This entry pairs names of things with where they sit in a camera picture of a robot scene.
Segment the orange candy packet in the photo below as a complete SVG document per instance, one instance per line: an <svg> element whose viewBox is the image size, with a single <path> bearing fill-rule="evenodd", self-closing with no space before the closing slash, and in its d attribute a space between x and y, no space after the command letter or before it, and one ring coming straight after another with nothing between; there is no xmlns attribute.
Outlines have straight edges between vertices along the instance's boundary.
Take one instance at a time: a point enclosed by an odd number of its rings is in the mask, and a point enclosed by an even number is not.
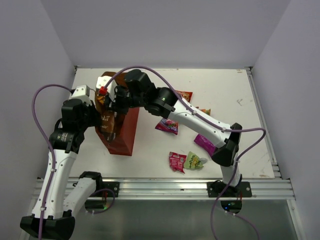
<svg viewBox="0 0 320 240"><path fill-rule="evenodd" d="M203 112L203 113L207 114L208 116L211 115L211 109L210 108L209 109L205 109L205 108L200 109L200 107L197 106L196 109L197 109L196 110L197 113Z"/></svg>

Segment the magenta grape candy bag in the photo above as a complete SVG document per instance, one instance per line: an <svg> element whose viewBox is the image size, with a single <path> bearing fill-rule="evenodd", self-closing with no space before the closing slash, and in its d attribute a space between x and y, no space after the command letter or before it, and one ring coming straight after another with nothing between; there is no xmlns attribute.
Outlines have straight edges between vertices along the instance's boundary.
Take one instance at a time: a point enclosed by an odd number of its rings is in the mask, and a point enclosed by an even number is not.
<svg viewBox="0 0 320 240"><path fill-rule="evenodd" d="M202 149L204 149L210 157L213 156L216 150L216 146L213 143L211 143L206 137L198 134L193 140L193 142Z"/></svg>

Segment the red peanut snack packet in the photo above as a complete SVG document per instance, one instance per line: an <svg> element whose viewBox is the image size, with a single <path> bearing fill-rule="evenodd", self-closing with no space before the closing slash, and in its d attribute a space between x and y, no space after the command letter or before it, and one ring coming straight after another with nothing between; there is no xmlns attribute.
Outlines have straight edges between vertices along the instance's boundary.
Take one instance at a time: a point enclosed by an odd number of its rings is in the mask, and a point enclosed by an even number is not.
<svg viewBox="0 0 320 240"><path fill-rule="evenodd" d="M176 92L179 94L179 96L183 99L185 99L188 103L191 101L193 92L191 91L179 91L176 90Z"/></svg>

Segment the red paper bag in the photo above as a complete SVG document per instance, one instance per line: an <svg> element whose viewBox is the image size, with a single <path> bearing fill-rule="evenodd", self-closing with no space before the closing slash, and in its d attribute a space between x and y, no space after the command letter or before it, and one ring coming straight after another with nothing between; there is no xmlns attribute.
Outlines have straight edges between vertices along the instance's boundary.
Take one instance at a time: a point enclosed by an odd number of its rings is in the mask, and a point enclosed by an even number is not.
<svg viewBox="0 0 320 240"><path fill-rule="evenodd" d="M115 74L115 72L106 71L100 77L113 77ZM110 154L121 156L131 156L133 154L139 110L139 108L131 108L128 110L127 114L118 114L114 112L115 138L110 144L107 144L101 139L100 135L97 133L96 130L98 126L95 128L98 137L102 141L103 145L108 149Z"/></svg>

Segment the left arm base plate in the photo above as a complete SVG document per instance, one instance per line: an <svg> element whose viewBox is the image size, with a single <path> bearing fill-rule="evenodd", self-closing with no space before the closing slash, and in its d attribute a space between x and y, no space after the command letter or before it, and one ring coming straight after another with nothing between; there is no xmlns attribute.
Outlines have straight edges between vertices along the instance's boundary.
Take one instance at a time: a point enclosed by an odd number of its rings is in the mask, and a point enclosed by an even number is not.
<svg viewBox="0 0 320 240"><path fill-rule="evenodd" d="M120 190L120 183L118 181L103 181L100 184L99 190L109 189L114 192L115 197L117 198ZM113 194L109 191L101 191L97 194L99 197L106 199L107 197L113 197Z"/></svg>

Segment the pink candy packet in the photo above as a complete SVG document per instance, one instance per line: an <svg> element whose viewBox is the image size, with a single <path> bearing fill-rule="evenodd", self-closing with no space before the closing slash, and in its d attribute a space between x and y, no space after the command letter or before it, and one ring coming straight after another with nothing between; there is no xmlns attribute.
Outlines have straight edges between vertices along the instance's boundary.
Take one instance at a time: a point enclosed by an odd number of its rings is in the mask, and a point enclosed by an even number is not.
<svg viewBox="0 0 320 240"><path fill-rule="evenodd" d="M171 168L172 171L176 172L184 172L184 163L186 162L187 156L184 154L179 154L176 152L170 152L169 156L169 167Z"/></svg>

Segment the purple Fox's berries candy bag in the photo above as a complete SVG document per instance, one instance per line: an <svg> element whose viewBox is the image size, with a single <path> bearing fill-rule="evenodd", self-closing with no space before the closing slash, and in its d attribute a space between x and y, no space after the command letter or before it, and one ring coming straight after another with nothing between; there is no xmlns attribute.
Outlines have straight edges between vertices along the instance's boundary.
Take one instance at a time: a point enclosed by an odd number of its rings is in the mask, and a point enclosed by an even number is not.
<svg viewBox="0 0 320 240"><path fill-rule="evenodd" d="M156 130L160 130L167 133L178 135L179 123L174 120L162 118L159 123L155 126Z"/></svg>

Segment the green snack packet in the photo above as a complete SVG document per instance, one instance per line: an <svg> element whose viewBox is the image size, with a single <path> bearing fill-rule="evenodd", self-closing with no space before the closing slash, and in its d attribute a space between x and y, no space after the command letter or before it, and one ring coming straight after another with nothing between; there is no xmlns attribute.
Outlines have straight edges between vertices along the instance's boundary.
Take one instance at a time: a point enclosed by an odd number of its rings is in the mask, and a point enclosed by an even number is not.
<svg viewBox="0 0 320 240"><path fill-rule="evenodd" d="M186 157L183 167L189 170L198 170L202 169L204 167L204 164L206 164L207 162L207 158L199 157L197 154L190 151Z"/></svg>

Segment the brown sea salt chips bag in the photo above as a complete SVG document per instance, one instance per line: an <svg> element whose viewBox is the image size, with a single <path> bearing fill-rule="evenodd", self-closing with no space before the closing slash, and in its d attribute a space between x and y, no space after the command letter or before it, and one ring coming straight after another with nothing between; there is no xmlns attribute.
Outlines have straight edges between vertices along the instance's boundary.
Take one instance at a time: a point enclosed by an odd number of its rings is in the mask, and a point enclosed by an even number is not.
<svg viewBox="0 0 320 240"><path fill-rule="evenodd" d="M105 97L95 93L94 97L95 107L100 115L100 124L96 128L102 141L107 145L110 144L116 136L115 133L115 113L105 109L104 101Z"/></svg>

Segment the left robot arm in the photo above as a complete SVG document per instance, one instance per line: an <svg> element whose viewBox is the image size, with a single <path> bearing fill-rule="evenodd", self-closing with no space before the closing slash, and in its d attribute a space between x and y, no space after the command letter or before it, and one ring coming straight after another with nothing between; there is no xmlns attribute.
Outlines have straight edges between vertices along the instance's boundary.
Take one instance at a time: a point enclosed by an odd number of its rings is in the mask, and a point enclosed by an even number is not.
<svg viewBox="0 0 320 240"><path fill-rule="evenodd" d="M69 175L78 156L84 133L98 125L99 113L93 101L78 98L66 100L49 137L51 148L42 188L31 215L22 217L20 227L37 239L68 240L71 238L76 216L90 195L103 193L104 184L98 172L83 172L69 195L66 195Z"/></svg>

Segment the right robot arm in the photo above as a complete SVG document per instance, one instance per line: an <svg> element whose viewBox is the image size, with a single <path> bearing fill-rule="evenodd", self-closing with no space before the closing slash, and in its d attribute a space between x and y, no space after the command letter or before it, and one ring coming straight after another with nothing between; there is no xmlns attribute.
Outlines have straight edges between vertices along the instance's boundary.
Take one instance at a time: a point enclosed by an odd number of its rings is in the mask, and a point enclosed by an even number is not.
<svg viewBox="0 0 320 240"><path fill-rule="evenodd" d="M153 116L177 121L202 135L215 146L211 159L220 165L223 192L235 196L240 190L242 175L236 166L242 126L220 122L192 106L170 87L156 87L149 76L139 69L124 75L125 86L115 78L97 83L99 93L105 94L108 110L126 114L130 108L144 108Z"/></svg>

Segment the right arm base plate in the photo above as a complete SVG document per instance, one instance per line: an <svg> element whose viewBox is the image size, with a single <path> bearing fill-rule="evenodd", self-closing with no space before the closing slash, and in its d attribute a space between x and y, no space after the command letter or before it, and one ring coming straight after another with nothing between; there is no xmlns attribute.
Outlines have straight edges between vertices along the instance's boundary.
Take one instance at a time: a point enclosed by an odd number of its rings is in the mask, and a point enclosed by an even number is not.
<svg viewBox="0 0 320 240"><path fill-rule="evenodd" d="M220 180L209 181L206 183L206 190L209 198L218 197L226 184ZM251 198L253 196L251 185L248 181L242 181L238 186L229 186L221 195L222 198Z"/></svg>

